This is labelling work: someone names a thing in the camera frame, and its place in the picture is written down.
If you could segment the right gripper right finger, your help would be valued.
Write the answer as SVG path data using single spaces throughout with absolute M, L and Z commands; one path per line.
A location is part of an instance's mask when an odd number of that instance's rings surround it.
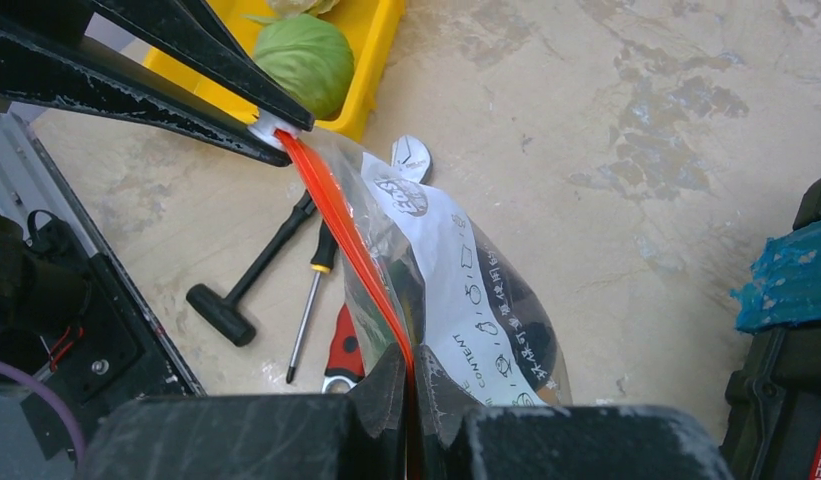
M 729 479 L 708 432 L 665 406 L 484 406 L 417 347 L 425 479 Z

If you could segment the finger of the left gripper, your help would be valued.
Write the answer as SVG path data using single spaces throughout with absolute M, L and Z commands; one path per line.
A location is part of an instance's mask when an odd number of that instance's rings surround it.
M 277 167 L 246 124 L 87 36 L 65 43 L 0 13 L 0 99 L 149 125 Z
M 263 72 L 205 1 L 92 1 L 91 8 L 149 45 L 295 128 L 314 116 Z

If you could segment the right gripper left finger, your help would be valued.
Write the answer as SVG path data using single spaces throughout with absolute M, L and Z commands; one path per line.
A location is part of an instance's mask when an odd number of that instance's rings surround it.
M 119 407 L 80 479 L 401 479 L 406 365 L 397 345 L 345 394 L 156 397 Z

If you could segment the purple eggplant toy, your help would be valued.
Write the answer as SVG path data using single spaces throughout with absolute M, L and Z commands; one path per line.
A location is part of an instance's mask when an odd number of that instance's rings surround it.
M 478 265 L 492 314 L 503 327 L 519 375 L 534 391 L 554 381 L 558 342 L 534 291 L 495 247 L 477 245 Z

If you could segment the clear zip top bag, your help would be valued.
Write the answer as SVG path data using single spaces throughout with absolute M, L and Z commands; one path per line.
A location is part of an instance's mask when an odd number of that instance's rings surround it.
M 426 346 L 482 404 L 571 402 L 558 339 L 552 383 L 534 391 L 519 375 L 478 265 L 479 243 L 498 248 L 447 193 L 338 134 L 303 132 L 264 111 L 249 130 L 291 158 L 338 243 L 365 366 L 397 345 L 415 367 L 415 348 Z

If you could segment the yellow plastic tray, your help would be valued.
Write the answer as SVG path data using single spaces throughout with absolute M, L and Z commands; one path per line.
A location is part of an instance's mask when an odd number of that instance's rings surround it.
M 252 53 L 260 27 L 247 17 L 270 16 L 272 10 L 267 3 L 211 1 L 209 6 L 240 46 Z M 318 127 L 356 142 L 362 140 L 369 113 L 376 107 L 378 85 L 404 12 L 403 1 L 349 0 L 338 2 L 321 16 L 346 36 L 354 53 L 355 73 L 342 109 L 330 119 L 317 121 Z M 149 50 L 143 65 L 238 120 L 256 120 L 255 105 L 156 48 Z

